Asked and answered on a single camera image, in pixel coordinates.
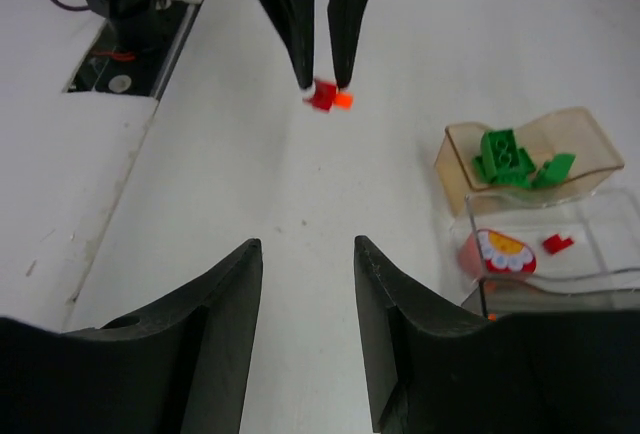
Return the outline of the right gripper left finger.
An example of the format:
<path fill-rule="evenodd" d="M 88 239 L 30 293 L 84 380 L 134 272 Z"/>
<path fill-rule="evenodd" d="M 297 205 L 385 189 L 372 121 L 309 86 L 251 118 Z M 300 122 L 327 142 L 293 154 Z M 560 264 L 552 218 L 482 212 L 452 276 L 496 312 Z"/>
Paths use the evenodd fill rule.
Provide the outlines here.
<path fill-rule="evenodd" d="M 206 273 L 100 328 L 1 321 L 5 433 L 235 433 L 263 277 L 250 239 Z"/>

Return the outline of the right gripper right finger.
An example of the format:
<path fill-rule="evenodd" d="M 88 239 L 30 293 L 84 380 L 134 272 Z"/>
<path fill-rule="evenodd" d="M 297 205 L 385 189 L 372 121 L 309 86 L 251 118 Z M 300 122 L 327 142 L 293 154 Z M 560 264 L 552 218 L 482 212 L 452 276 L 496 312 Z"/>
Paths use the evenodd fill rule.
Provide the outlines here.
<path fill-rule="evenodd" d="M 354 241 L 355 294 L 377 433 L 635 433 L 639 314 L 521 313 L 495 321 Z"/>

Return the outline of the red lego brick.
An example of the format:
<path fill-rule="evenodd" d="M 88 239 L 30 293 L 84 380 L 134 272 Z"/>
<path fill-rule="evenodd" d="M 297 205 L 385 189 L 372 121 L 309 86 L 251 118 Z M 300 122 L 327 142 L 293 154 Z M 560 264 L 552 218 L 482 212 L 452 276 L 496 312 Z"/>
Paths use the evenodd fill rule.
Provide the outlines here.
<path fill-rule="evenodd" d="M 314 92 L 303 99 L 303 102 L 312 108 L 329 112 L 334 106 L 339 89 L 336 84 L 319 78 L 313 80 Z"/>

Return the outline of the orange red lego piece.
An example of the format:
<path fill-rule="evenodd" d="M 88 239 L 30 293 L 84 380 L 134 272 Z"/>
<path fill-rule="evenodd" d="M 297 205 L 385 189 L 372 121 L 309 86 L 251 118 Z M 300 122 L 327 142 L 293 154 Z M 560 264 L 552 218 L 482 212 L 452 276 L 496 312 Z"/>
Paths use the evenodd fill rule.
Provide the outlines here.
<path fill-rule="evenodd" d="M 333 104 L 336 107 L 348 110 L 353 105 L 353 96 L 347 92 L 337 92 Z"/>

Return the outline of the red flower lego piece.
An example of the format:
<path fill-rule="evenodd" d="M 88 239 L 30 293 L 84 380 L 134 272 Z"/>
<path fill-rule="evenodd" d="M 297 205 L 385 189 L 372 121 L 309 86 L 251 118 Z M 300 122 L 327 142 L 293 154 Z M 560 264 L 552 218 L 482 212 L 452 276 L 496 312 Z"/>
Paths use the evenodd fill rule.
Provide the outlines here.
<path fill-rule="evenodd" d="M 537 260 L 524 242 L 492 229 L 471 233 L 457 254 L 460 268 L 470 277 L 480 279 L 487 274 L 533 274 Z"/>

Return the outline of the dark red lego piece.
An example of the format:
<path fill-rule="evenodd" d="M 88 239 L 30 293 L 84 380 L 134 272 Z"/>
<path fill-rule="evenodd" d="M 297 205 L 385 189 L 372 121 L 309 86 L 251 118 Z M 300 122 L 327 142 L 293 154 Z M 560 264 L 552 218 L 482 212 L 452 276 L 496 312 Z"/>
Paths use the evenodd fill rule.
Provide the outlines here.
<path fill-rule="evenodd" d="M 575 244 L 571 236 L 554 234 L 541 243 L 543 250 L 550 256 L 556 255 Z"/>

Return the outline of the green long lego brick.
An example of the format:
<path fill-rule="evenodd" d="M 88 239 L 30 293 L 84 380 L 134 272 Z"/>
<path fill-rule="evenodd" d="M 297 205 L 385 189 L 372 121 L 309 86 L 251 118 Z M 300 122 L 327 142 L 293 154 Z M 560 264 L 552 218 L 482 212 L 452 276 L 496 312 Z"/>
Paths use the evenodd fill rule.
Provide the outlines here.
<path fill-rule="evenodd" d="M 516 139 L 513 129 L 489 130 L 480 140 L 480 154 L 472 165 L 478 179 L 492 186 L 531 187 L 536 165 Z"/>

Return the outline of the green sloped lego brick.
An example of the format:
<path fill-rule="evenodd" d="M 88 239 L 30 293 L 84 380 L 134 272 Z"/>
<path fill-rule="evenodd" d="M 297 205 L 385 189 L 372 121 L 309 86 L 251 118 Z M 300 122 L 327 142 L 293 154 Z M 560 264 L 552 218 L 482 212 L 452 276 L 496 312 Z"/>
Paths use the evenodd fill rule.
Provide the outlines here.
<path fill-rule="evenodd" d="M 531 187 L 541 189 L 562 184 L 569 176 L 569 171 L 576 156 L 571 153 L 559 153 L 550 161 L 546 161 L 536 172 Z"/>

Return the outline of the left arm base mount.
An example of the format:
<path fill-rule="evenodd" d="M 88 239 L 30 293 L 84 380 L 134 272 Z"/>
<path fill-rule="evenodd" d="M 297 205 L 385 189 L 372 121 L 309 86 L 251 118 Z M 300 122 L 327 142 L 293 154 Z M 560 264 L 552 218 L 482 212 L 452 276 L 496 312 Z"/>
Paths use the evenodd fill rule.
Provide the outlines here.
<path fill-rule="evenodd" d="M 190 34 L 199 6 L 173 0 L 158 11 L 161 39 L 157 48 L 121 47 L 114 29 L 104 23 L 68 81 L 67 93 L 98 92 L 159 100 Z"/>

